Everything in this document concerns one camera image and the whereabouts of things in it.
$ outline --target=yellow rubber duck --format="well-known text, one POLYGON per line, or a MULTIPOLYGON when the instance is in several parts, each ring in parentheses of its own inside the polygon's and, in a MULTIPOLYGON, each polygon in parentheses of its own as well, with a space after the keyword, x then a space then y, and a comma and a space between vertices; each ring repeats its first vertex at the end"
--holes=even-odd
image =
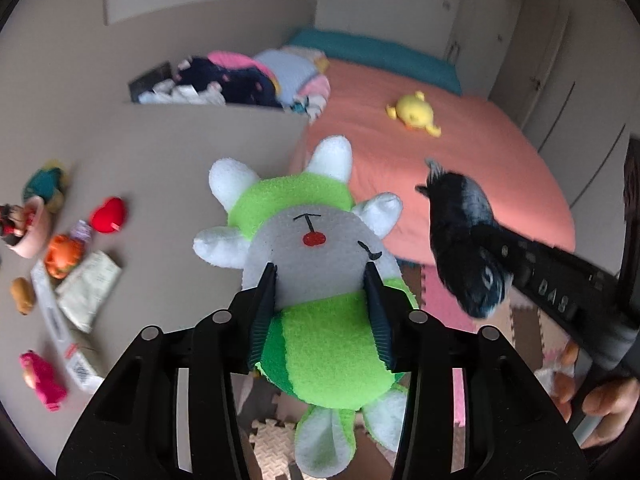
POLYGON ((433 124, 433 108, 424 100, 422 92, 401 97, 396 106, 387 106, 386 114, 392 119, 400 119, 407 128, 427 130, 433 137, 442 133, 439 126, 433 124))

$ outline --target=light blue pillow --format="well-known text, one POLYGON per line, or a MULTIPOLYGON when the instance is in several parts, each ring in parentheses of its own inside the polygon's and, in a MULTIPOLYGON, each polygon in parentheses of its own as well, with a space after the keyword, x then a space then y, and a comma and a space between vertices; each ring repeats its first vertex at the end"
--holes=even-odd
POLYGON ((324 51, 327 57, 381 68, 462 95, 460 81, 452 64, 391 41, 306 28, 295 35, 289 44, 317 48, 324 51))
POLYGON ((308 59, 281 50, 265 50, 254 59, 266 65, 276 76, 280 85, 278 100, 287 106, 293 104, 298 90, 318 74, 318 69, 308 59))

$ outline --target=red nose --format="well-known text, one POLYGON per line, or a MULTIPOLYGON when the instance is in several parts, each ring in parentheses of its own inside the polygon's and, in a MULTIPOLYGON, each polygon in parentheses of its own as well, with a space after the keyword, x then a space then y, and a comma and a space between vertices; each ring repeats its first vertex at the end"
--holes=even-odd
POLYGON ((326 236, 319 231, 312 231, 302 237, 302 243, 308 247, 322 245, 326 242, 326 236))

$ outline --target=barcode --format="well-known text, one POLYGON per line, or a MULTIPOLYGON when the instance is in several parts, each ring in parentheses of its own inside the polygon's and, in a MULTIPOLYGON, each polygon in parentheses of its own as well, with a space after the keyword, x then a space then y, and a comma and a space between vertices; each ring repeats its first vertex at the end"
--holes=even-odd
POLYGON ((76 378, 78 378, 78 381, 80 382, 80 384, 84 386, 87 382, 87 379, 91 375, 91 372, 87 370, 84 364, 82 364, 82 361, 78 359, 76 359, 76 361, 71 365, 71 367, 74 374, 76 375, 76 378))

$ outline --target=plush toy ear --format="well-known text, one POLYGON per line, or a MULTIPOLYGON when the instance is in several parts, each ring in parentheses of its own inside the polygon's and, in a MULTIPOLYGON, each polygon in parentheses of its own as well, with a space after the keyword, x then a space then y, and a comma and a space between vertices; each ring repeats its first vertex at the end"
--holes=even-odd
POLYGON ((351 143, 343 136, 323 139, 306 165, 307 173, 315 173, 347 183, 351 178, 351 143))
POLYGON ((198 233, 193 240, 193 250, 211 265, 244 269, 249 240, 236 227, 212 227, 198 233))
POLYGON ((400 218, 402 201, 393 193, 380 193, 370 200, 357 203, 351 212, 356 214, 379 238, 384 238, 400 218))
POLYGON ((226 212, 233 209, 240 195, 260 177, 246 164, 232 158, 217 160, 209 171, 209 187, 226 212))
POLYGON ((356 451, 355 412, 310 406, 298 423, 296 464, 313 478, 329 478, 343 471, 356 451))
POLYGON ((400 446, 405 409, 406 389, 400 384, 394 384, 386 394, 362 407, 367 431, 393 452, 398 452, 400 446))

